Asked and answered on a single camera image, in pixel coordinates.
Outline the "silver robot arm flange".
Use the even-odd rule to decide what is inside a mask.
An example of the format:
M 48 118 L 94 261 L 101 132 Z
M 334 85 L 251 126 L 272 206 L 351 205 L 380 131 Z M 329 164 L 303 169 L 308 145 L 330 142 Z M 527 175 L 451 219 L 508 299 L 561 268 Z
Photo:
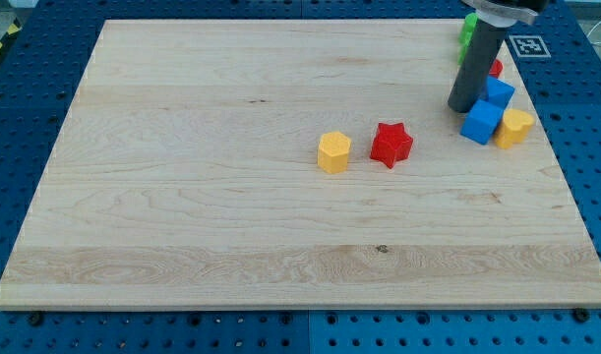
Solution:
M 549 5 L 549 0 L 461 0 L 476 11 L 479 20 L 496 28 L 509 28 L 521 22 L 533 25 Z

